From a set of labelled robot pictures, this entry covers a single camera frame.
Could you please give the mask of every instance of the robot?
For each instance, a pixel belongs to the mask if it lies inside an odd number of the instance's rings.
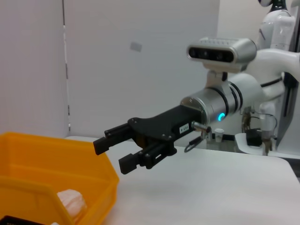
[[[290,45],[294,38],[298,10],[296,7],[299,5],[299,1],[293,2],[291,13],[287,11],[285,0],[259,0],[259,2],[263,7],[272,4],[272,8],[261,23],[257,48],[259,50],[267,48],[276,48],[285,51],[291,50]],[[290,74],[273,74],[269,77],[269,75],[267,76],[263,73],[260,75],[252,71],[250,73],[260,82],[263,91],[266,95],[269,95],[270,99],[270,101],[261,103],[258,112],[256,112],[259,114],[261,122],[260,136],[264,143],[264,154],[268,155],[274,145],[272,138],[277,136],[276,128],[278,128],[279,113],[283,107],[283,102],[289,101],[289,99],[284,100],[285,85],[283,80],[285,77],[289,78]],[[250,129],[250,112],[254,113],[255,111],[251,107],[244,109],[242,118],[243,133]]]
[[[277,87],[265,89],[257,77],[263,75],[266,82],[273,82],[282,72],[288,72],[300,80],[300,53],[257,50],[255,43],[247,38],[202,38],[187,48],[187,56],[209,70],[203,90],[155,117],[131,118],[126,124],[105,131],[105,137],[94,142],[97,155],[128,139],[142,148],[119,160],[123,174],[137,165],[151,169],[177,152],[174,142],[179,138],[192,131],[210,133],[210,124],[278,94]],[[228,73],[235,75],[228,78]]]

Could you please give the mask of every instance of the label sticker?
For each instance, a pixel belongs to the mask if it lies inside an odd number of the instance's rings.
[[[179,133],[182,134],[183,132],[186,132],[187,130],[189,130],[188,123],[179,128]]]

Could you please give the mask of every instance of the camera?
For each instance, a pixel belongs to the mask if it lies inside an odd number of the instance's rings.
[[[248,38],[205,37],[187,48],[191,60],[217,72],[238,73],[256,57],[255,43]]]

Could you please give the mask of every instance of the small label on wall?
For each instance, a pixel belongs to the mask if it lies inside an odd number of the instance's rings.
[[[142,45],[136,42],[131,42],[130,49],[140,53],[142,50]]]
[[[187,130],[189,130],[188,123],[179,128],[179,133],[182,134],[183,132],[186,132]]]

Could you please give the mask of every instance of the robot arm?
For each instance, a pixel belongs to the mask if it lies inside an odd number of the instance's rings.
[[[124,125],[105,131],[105,137],[94,142],[96,154],[133,139],[143,149],[119,160],[121,172],[127,174],[137,165],[151,169],[165,157],[177,152],[174,148],[177,139],[194,130],[208,133],[209,124],[221,121],[227,115],[238,112],[242,106],[261,99],[262,87],[248,72],[255,73],[263,69],[267,73],[278,74],[287,70],[297,79],[300,78],[299,54],[269,49],[261,50],[257,55],[256,52],[255,44],[246,38],[203,38],[189,46],[188,57],[210,69],[205,88],[158,116],[132,118]],[[246,67],[247,73],[227,78],[227,72],[237,73]]]

